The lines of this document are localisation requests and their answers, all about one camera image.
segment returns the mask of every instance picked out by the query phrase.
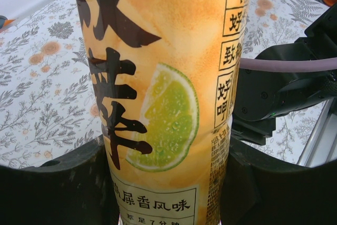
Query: wire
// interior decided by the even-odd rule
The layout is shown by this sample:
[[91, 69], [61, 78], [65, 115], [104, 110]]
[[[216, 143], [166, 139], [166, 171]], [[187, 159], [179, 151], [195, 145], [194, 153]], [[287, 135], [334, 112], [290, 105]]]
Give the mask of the wire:
[[337, 57], [313, 61], [271, 61], [241, 58], [240, 68], [282, 73], [330, 71], [337, 70]]

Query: table surface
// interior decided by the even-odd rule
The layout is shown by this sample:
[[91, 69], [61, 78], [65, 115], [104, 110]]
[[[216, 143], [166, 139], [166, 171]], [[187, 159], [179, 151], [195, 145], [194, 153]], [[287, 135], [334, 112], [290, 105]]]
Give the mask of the table surface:
[[[327, 7], [251, 0], [242, 57], [292, 43]], [[323, 103], [276, 121], [255, 148], [297, 163]], [[101, 134], [75, 0], [55, 0], [0, 33], [0, 164], [39, 166]]]

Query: lemon slice illustration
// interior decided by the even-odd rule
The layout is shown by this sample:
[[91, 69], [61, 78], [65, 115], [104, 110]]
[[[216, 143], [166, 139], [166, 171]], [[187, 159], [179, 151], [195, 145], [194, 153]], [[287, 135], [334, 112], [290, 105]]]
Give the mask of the lemon slice illustration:
[[146, 141], [153, 151], [142, 155], [129, 150], [127, 161], [148, 172], [176, 167], [187, 156], [199, 127], [199, 105], [191, 81], [180, 71], [159, 63], [141, 109], [140, 122], [145, 134], [135, 134], [135, 141]]

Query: gray leaf pattern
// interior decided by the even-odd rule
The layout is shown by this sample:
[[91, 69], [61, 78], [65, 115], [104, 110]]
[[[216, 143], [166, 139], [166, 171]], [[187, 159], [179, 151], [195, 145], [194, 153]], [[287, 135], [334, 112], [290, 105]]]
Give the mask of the gray leaf pattern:
[[[272, 5], [261, 10], [258, 1], [250, 3], [243, 57], [293, 42], [326, 10], [312, 0], [264, 0]], [[0, 164], [39, 166], [101, 134], [76, 0], [55, 0], [5, 30], [0, 57]], [[321, 110], [279, 118], [273, 138], [252, 146], [296, 163]]]

